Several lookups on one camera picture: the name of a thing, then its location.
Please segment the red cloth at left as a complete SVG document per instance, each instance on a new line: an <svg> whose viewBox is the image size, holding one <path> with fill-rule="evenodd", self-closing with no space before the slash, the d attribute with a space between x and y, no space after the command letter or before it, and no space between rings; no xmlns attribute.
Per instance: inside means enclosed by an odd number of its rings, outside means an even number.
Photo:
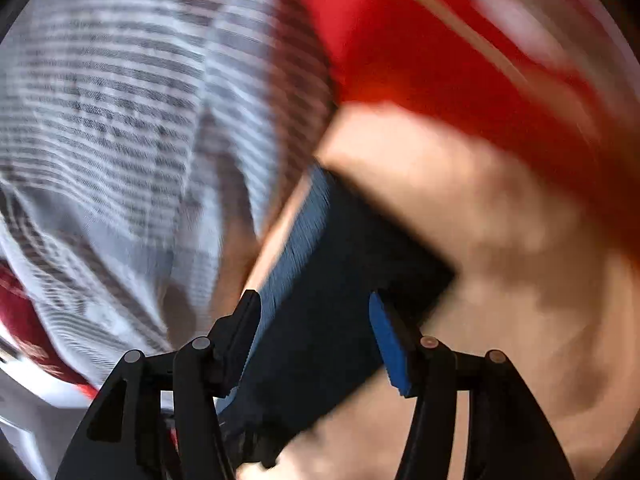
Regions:
<svg viewBox="0 0 640 480"><path fill-rule="evenodd" d="M98 390L60 358L21 282L4 262L1 263L1 324L24 356L40 370L74 385L90 400L96 397Z"/></svg>

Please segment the grey striped duvet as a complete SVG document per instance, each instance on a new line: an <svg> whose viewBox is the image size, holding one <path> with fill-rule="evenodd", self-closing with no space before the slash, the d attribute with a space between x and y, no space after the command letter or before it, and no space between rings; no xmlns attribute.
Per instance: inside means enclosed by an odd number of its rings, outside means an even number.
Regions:
<svg viewBox="0 0 640 480"><path fill-rule="evenodd" d="M232 306L332 107L300 0L30 0L1 44L1 251L93 385Z"/></svg>

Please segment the peach bed sheet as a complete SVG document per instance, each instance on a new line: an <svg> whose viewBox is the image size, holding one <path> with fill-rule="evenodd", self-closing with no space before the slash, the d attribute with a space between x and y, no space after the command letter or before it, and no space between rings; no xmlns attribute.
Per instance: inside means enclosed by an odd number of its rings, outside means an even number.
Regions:
<svg viewBox="0 0 640 480"><path fill-rule="evenodd" d="M505 107L480 125L382 101L342 105L316 153L457 268L426 328L465 351L506 350L575 476L600 479L639 409L639 254L533 148L575 158Z"/></svg>

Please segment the red embroidered pillow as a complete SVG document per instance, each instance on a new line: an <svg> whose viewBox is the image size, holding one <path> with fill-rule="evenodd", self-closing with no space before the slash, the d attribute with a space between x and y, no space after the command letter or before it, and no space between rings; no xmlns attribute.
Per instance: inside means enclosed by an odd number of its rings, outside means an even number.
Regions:
<svg viewBox="0 0 640 480"><path fill-rule="evenodd" d="M601 0L302 0L338 102L518 156L639 251L639 61Z"/></svg>

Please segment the black pants with patterned stripe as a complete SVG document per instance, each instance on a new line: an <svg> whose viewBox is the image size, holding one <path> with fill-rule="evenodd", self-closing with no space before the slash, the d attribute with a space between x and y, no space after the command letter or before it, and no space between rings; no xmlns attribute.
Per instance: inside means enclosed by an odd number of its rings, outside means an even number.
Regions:
<svg viewBox="0 0 640 480"><path fill-rule="evenodd" d="M276 265L239 385L218 417L232 467L278 454L383 363L369 298L419 324L454 281L441 255L319 166Z"/></svg>

